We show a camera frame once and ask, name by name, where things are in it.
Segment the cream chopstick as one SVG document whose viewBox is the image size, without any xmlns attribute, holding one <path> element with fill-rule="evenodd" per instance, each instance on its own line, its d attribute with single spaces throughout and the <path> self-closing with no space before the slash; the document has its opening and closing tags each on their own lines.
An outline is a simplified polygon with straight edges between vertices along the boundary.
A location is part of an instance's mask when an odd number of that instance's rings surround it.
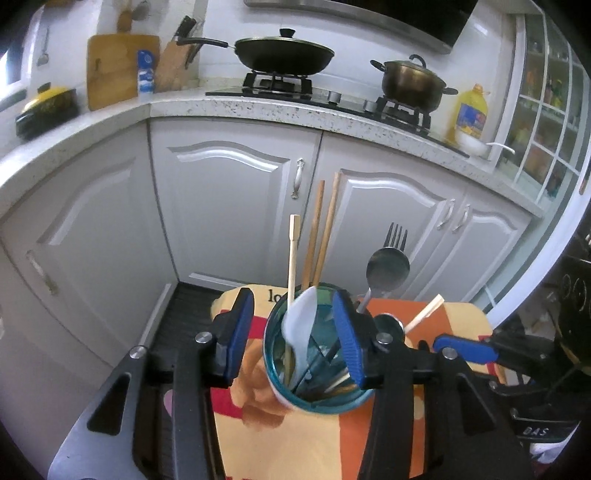
<svg viewBox="0 0 591 480">
<path fill-rule="evenodd" d="M 444 297 L 438 294 L 431 302 L 429 302 L 414 318 L 405 326 L 405 333 L 409 334 L 419 324 L 421 324 L 426 318 L 431 316 L 437 311 L 445 302 Z"/>
<path fill-rule="evenodd" d="M 281 332 L 283 332 L 283 339 L 286 342 L 284 349 L 283 366 L 284 379 L 283 384 L 290 384 L 291 373 L 294 367 L 294 352 L 293 348 L 288 343 L 287 339 L 287 318 L 290 313 L 291 305 L 294 303 L 294 294 L 296 293 L 297 285 L 297 242 L 301 235 L 301 216 L 298 214 L 290 215 L 290 225 L 288 225 L 288 240 L 290 240 L 290 251 L 288 252 L 288 271 L 287 271 L 287 311 L 283 317 L 281 324 Z"/>
</svg>

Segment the large silver spoon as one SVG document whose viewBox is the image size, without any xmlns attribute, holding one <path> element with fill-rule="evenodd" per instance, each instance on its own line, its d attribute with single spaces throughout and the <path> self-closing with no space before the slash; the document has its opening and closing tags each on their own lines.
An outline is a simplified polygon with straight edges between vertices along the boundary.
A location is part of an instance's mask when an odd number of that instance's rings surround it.
<svg viewBox="0 0 591 480">
<path fill-rule="evenodd" d="M 356 307 L 356 312 L 365 312 L 370 299 L 378 294 L 396 290 L 409 274 L 410 261 L 403 251 L 394 247 L 384 247 L 376 251 L 367 265 L 368 291 Z"/>
</svg>

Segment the large silver fork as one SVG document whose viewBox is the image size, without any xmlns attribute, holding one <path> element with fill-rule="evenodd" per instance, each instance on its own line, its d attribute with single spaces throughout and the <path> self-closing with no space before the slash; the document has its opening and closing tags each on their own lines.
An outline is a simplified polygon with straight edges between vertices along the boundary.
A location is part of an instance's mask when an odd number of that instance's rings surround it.
<svg viewBox="0 0 591 480">
<path fill-rule="evenodd" d="M 386 235 L 384 247 L 395 248 L 404 252 L 407 244 L 408 234 L 408 229 L 406 229 L 400 224 L 392 223 Z"/>
</svg>

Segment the white ceramic spoon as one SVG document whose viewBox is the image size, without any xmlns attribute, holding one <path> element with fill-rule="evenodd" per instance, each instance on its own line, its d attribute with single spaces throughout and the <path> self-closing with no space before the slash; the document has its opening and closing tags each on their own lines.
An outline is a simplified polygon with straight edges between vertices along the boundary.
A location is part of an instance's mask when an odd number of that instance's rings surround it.
<svg viewBox="0 0 591 480">
<path fill-rule="evenodd" d="M 301 292 L 287 308 L 283 317 L 281 333 L 294 359 L 294 375 L 307 369 L 308 342 L 318 311 L 318 288 L 311 286 Z"/>
</svg>

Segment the brown wooden chopstick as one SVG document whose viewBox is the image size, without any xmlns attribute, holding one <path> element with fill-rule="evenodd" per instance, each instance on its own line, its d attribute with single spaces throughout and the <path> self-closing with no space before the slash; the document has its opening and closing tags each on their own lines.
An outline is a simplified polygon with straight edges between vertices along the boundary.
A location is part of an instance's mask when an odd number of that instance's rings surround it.
<svg viewBox="0 0 591 480">
<path fill-rule="evenodd" d="M 329 246 L 329 239 L 332 234 L 332 225 L 335 220 L 335 210 L 337 210 L 338 196 L 339 196 L 339 182 L 341 182 L 341 172 L 337 171 L 334 175 L 334 181 L 332 181 L 332 195 L 329 201 L 329 209 L 327 217 L 325 217 L 325 229 L 322 233 L 322 242 L 320 251 L 318 251 L 317 264 L 315 264 L 315 274 L 312 279 L 312 285 L 318 286 L 321 283 L 322 270 L 325 266 L 325 257 L 327 257 L 327 251 Z"/>
<path fill-rule="evenodd" d="M 303 279 L 301 280 L 301 289 L 303 291 L 307 290 L 308 287 L 311 286 L 311 270 L 315 257 L 315 246 L 317 245 L 318 239 L 318 224 L 320 224 L 322 214 L 322 201 L 324 200 L 324 193 L 325 180 L 321 180 L 320 183 L 318 183 L 317 196 L 315 196 L 315 208 L 311 216 L 311 231 L 310 236 L 308 236 L 307 255 L 304 259 Z"/>
</svg>

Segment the small silver spoon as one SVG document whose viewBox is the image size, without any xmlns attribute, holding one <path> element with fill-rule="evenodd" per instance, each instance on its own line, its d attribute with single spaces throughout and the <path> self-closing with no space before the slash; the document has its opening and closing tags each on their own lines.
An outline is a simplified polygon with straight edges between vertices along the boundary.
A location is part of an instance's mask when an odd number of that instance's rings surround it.
<svg viewBox="0 0 591 480">
<path fill-rule="evenodd" d="M 382 313 L 374 317 L 375 325 L 380 333 L 391 335 L 394 340 L 405 341 L 404 324 L 394 315 Z"/>
</svg>

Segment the floral utensil holder cup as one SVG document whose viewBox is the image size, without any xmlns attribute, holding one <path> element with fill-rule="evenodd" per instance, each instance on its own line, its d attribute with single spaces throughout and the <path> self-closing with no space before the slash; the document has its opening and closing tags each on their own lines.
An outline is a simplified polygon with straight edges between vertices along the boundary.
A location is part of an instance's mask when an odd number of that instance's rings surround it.
<svg viewBox="0 0 591 480">
<path fill-rule="evenodd" d="M 280 405 L 294 411 L 339 415 L 366 403 L 373 392 L 362 390 L 349 378 L 342 354 L 329 355 L 338 342 L 332 315 L 332 297 L 338 287 L 330 283 L 318 286 L 317 319 L 308 342 L 308 370 L 293 390 L 283 384 L 283 354 L 286 342 L 281 322 L 287 312 L 287 296 L 276 296 L 276 305 L 267 316 L 263 330 L 263 362 L 270 388 Z"/>
</svg>

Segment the colourful fleece table mat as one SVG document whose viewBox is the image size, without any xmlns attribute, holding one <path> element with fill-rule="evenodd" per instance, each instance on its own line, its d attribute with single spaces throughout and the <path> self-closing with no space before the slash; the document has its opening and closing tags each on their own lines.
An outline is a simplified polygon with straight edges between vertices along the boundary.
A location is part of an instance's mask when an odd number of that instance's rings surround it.
<svg viewBox="0 0 591 480">
<path fill-rule="evenodd" d="M 290 409 L 273 394 L 263 364 L 266 319 L 287 288 L 249 284 L 254 313 L 238 378 L 229 389 L 212 389 L 211 400 L 225 479 L 356 479 L 373 409 L 373 395 L 347 413 L 315 414 Z M 370 301 L 370 313 L 391 313 L 406 325 L 426 305 L 408 300 Z M 470 303 L 447 302 L 407 337 L 432 344 L 448 333 L 473 340 L 492 334 L 486 315 Z M 410 476 L 425 466 L 423 387 L 415 387 Z"/>
</svg>

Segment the yellow oil bottle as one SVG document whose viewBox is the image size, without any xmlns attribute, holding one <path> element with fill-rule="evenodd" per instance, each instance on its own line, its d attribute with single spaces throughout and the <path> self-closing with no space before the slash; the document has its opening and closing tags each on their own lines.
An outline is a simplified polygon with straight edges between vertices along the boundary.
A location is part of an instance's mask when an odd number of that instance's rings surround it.
<svg viewBox="0 0 591 480">
<path fill-rule="evenodd" d="M 461 130 L 470 136 L 480 139 L 488 117 L 488 104 L 485 99 L 485 90 L 479 83 L 467 91 L 458 95 L 446 138 L 455 143 L 457 130 Z"/>
</svg>

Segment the bronze stock pot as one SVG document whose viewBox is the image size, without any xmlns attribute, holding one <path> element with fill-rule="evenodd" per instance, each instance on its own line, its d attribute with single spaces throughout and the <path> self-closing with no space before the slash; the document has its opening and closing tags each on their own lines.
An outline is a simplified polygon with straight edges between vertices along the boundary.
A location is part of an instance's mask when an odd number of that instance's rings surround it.
<svg viewBox="0 0 591 480">
<path fill-rule="evenodd" d="M 427 68 L 427 63 L 418 54 L 408 60 L 370 60 L 383 73 L 382 90 L 390 101 L 430 114 L 437 110 L 444 95 L 456 96 L 459 91 L 447 85 L 437 74 Z"/>
</svg>

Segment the yellow black lidded pan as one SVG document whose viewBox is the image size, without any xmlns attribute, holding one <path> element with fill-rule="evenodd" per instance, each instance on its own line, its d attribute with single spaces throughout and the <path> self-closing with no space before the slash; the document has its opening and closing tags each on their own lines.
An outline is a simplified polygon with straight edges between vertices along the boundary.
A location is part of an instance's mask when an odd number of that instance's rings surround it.
<svg viewBox="0 0 591 480">
<path fill-rule="evenodd" d="M 21 140 L 31 140 L 78 115 L 76 90 L 62 86 L 53 87 L 48 82 L 37 89 L 37 95 L 16 117 L 16 135 Z"/>
</svg>

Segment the gas stove top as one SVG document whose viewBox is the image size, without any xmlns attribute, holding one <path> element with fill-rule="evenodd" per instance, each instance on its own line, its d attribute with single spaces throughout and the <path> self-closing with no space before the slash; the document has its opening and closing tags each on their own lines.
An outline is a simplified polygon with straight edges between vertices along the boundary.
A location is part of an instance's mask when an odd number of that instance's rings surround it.
<svg viewBox="0 0 591 480">
<path fill-rule="evenodd" d="M 206 91 L 206 96 L 263 98 L 331 109 L 373 120 L 431 140 L 467 158 L 468 154 L 431 130 L 431 115 L 423 110 L 388 100 L 363 100 L 312 86 L 307 76 L 280 76 L 252 71 L 238 86 Z"/>
</svg>

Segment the wooden knife block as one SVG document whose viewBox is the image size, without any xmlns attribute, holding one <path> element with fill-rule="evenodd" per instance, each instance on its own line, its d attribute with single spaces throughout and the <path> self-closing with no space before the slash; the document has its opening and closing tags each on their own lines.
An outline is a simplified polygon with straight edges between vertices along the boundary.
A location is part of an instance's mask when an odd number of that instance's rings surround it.
<svg viewBox="0 0 591 480">
<path fill-rule="evenodd" d="M 197 20 L 185 15 L 171 40 L 160 54 L 155 70 L 154 90 L 156 93 L 178 91 L 183 88 L 187 78 L 185 61 L 192 49 L 192 45 L 178 45 L 177 41 L 187 38 L 195 25 L 197 25 Z"/>
</svg>

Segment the blue white salt bag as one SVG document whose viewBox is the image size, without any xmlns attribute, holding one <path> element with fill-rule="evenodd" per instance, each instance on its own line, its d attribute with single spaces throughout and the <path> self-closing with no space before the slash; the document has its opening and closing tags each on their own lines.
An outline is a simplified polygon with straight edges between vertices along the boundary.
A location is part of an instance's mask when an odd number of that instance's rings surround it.
<svg viewBox="0 0 591 480">
<path fill-rule="evenodd" d="M 149 50 L 141 49 L 137 52 L 137 96 L 140 99 L 154 93 L 154 63 L 154 56 Z"/>
</svg>

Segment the wooden cutting board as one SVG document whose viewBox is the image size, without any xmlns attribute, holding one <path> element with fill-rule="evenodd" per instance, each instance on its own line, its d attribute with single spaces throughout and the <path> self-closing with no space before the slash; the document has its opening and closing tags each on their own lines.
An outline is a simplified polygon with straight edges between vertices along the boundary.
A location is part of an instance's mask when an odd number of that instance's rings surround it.
<svg viewBox="0 0 591 480">
<path fill-rule="evenodd" d="M 137 54 L 147 50 L 158 62 L 156 35 L 113 33 L 93 35 L 87 42 L 86 91 L 90 111 L 137 96 Z"/>
</svg>

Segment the black wok with lid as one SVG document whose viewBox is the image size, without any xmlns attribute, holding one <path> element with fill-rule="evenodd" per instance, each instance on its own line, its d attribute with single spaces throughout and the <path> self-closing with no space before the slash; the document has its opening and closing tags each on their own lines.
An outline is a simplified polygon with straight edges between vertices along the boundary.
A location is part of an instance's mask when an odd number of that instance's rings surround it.
<svg viewBox="0 0 591 480">
<path fill-rule="evenodd" d="M 294 38 L 294 33 L 284 28 L 278 36 L 242 38 L 233 44 L 204 37 L 178 37 L 176 44 L 231 49 L 245 67 L 265 74 L 311 76 L 322 72 L 335 52 L 324 45 Z"/>
</svg>

